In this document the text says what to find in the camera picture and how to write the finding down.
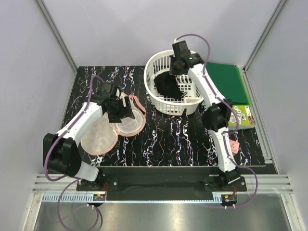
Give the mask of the black bra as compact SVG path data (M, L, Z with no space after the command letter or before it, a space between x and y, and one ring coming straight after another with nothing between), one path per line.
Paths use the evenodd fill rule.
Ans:
M177 84L175 76L170 75L168 71L157 75L154 78L154 83L157 92L164 97L170 97L176 100L181 100L187 95L187 92L182 92Z

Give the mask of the pink mesh bra laundry bag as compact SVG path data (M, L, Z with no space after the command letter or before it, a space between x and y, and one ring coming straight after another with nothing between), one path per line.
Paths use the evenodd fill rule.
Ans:
M135 95L129 95L134 119L124 118L121 123L109 123L108 115L104 114L85 133L81 139L82 149L90 155L104 155L111 151L119 136L133 137L139 134L146 124L146 109Z

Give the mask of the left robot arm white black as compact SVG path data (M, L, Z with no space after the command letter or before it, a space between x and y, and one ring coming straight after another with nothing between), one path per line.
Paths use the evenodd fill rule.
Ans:
M130 98L114 84L103 84L96 94L89 93L88 100L73 119L55 134L43 139L43 166L45 172L54 171L66 176L87 180L87 185L97 191L104 179L99 170L85 163L79 153L81 145L89 154L109 152L118 140L113 124L123 119L134 119Z

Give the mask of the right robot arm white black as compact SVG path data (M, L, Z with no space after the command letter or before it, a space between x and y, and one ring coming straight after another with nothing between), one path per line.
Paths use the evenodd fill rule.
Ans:
M232 100L226 99L210 78L206 63L196 52L191 52L186 41L174 41L174 54L170 57L170 74L187 75L197 86L206 106L202 122L211 135L218 157L220 170L218 184L222 190L231 190L239 180L236 164L229 139L228 128L232 108Z

